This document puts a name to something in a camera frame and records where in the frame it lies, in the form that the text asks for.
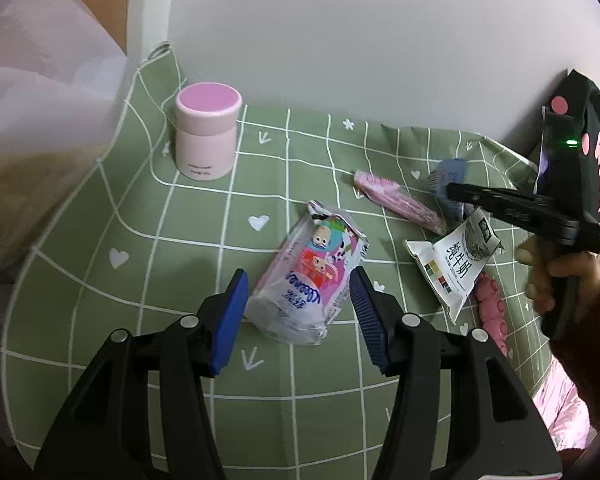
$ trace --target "pink circle sticker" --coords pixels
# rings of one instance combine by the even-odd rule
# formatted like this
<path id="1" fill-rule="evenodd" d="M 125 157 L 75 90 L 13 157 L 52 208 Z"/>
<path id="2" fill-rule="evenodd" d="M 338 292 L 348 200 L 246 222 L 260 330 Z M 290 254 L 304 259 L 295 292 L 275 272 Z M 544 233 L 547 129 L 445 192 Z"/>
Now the pink circle sticker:
<path id="1" fill-rule="evenodd" d="M 584 134 L 582 136 L 582 142 L 580 145 L 582 146 L 582 153 L 589 155 L 589 134 Z"/>
<path id="2" fill-rule="evenodd" d="M 551 100 L 551 110 L 553 110 L 558 115 L 564 115 L 569 111 L 569 104 L 567 99 L 562 97 L 561 95 L 557 95 Z"/>

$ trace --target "black handle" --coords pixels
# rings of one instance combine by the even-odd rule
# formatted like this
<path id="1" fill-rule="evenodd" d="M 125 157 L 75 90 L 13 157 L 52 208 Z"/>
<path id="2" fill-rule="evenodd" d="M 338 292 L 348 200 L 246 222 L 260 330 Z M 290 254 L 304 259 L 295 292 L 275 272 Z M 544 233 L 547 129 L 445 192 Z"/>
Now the black handle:
<path id="1" fill-rule="evenodd" d="M 544 315 L 542 333 L 549 339 L 558 340 L 564 336 L 564 329 L 573 321 L 573 315 L 578 304 L 578 287 L 580 278 L 552 279 L 556 307 Z"/>

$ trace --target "silver screw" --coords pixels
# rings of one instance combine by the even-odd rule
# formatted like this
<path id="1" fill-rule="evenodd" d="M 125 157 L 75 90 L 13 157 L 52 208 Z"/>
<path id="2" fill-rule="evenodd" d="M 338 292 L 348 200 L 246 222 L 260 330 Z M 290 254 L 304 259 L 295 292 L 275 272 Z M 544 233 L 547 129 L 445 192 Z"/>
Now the silver screw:
<path id="1" fill-rule="evenodd" d="M 198 319 L 198 316 L 194 316 L 193 314 L 191 316 L 185 316 L 180 320 L 180 326 L 183 328 L 193 328 L 198 326 L 198 323 L 200 322 L 200 320 Z"/>
<path id="2" fill-rule="evenodd" d="M 480 343 L 484 343 L 487 341 L 487 339 L 489 339 L 489 334 L 487 334 L 486 331 L 481 328 L 476 328 L 475 330 L 473 330 L 471 332 L 471 335 L 476 341 L 479 341 Z"/>
<path id="3" fill-rule="evenodd" d="M 120 328 L 116 330 L 113 334 L 111 334 L 111 340 L 114 343 L 122 343 L 126 341 L 126 338 L 129 336 L 129 332 L 127 332 L 124 328 Z"/>
<path id="4" fill-rule="evenodd" d="M 420 324 L 420 318 L 415 314 L 405 314 L 404 316 L 402 316 L 402 322 L 406 326 L 415 328 Z"/>

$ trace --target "human hand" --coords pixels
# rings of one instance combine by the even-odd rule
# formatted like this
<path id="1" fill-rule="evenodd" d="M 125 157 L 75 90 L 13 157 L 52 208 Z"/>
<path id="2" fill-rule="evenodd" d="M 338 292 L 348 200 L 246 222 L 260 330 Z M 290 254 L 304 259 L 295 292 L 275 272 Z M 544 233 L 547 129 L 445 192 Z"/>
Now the human hand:
<path id="1" fill-rule="evenodd" d="M 540 316 L 555 308 L 551 278 L 580 278 L 575 322 L 587 315 L 589 307 L 600 296 L 600 261 L 594 254 L 583 251 L 565 254 L 546 262 L 541 256 L 538 240 L 533 236 L 516 248 L 515 257 L 521 264 L 532 267 L 525 295 L 534 302 L 534 309 Z"/>

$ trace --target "ribbed blue pad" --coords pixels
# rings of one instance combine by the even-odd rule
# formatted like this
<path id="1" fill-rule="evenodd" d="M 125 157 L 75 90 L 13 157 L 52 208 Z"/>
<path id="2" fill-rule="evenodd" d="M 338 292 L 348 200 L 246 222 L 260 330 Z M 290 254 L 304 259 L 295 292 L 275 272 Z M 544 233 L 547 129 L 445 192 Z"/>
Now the ribbed blue pad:
<path id="1" fill-rule="evenodd" d="M 238 329 L 242 321 L 242 314 L 247 306 L 249 297 L 249 279 L 246 272 L 242 272 L 237 285 L 233 290 L 227 290 L 225 295 L 224 315 L 220 320 L 218 329 L 214 334 L 214 351 L 211 357 L 210 368 L 216 376 L 220 373 L 231 357 L 231 350 L 234 348 L 235 338 L 238 335 Z"/>
<path id="2" fill-rule="evenodd" d="M 387 334 L 373 306 L 373 300 L 356 271 L 352 272 L 349 277 L 349 292 L 371 362 L 384 374 L 389 367 L 386 350 Z"/>

